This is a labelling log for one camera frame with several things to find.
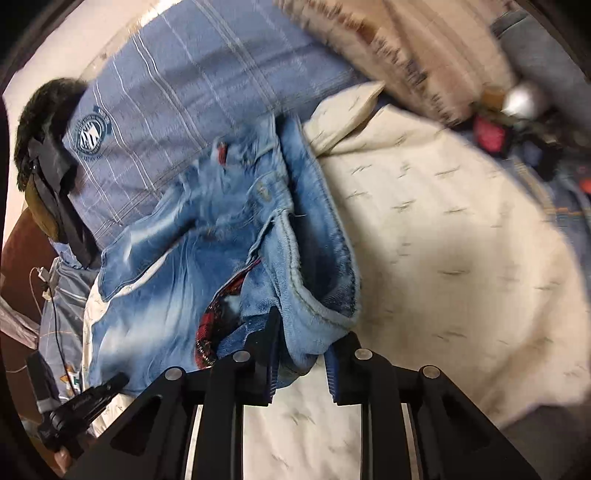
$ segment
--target beige blanket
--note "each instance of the beige blanket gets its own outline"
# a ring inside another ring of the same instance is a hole
[[[328,98],[305,126],[361,269],[362,345],[401,367],[437,365],[498,426],[579,402],[589,305],[562,234],[440,125],[386,106],[358,127],[382,88]],[[85,345],[105,308],[94,287]],[[270,407],[246,409],[245,477],[358,478],[359,428],[358,408],[332,404],[321,362]]]
[[[454,124],[486,85],[515,84],[490,32],[506,0],[275,0],[406,108]]]

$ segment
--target red object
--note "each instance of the red object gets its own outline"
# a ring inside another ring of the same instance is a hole
[[[222,320],[222,299],[228,295],[238,295],[247,273],[261,262],[260,258],[236,273],[215,294],[212,302],[201,316],[195,337],[195,363],[199,370],[213,366],[217,360],[216,348],[220,340],[234,331],[234,326],[224,325]]]
[[[583,190],[586,194],[591,195],[591,179],[582,179],[579,182],[579,187]]]
[[[217,146],[217,161],[220,165],[224,166],[226,164],[226,155],[228,154],[228,145],[225,143],[220,143]]]
[[[505,128],[489,122],[480,115],[477,115],[474,120],[474,134],[478,145],[488,153],[499,154],[505,146],[507,136]]]

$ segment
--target bedspread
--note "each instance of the bedspread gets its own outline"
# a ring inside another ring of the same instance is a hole
[[[589,305],[570,245],[439,124],[391,106],[364,123],[381,87],[326,99],[304,127],[361,270],[362,345],[401,367],[438,365],[499,427],[580,401]],[[358,477],[359,410],[332,404],[322,370],[246,409],[245,476]]]

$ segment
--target black fur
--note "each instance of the black fur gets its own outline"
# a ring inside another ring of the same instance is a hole
[[[69,116],[85,90],[86,83],[80,80],[55,79],[40,87],[25,105],[18,123],[14,148],[14,163],[18,169],[17,185],[20,191],[24,192],[33,169],[33,161],[28,153],[29,142],[32,138],[43,141],[43,126],[53,118],[60,121],[57,125],[52,123],[51,133],[56,136],[63,135]]]

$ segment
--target red plaid fabric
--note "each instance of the red plaid fabric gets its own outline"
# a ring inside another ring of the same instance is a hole
[[[215,294],[212,302],[201,316],[201,322],[195,337],[195,363],[199,370],[213,366],[217,360],[215,349],[219,341],[228,333],[228,325],[222,321],[222,300],[228,295],[238,295],[246,275],[261,262],[260,258],[251,262],[235,274]]]

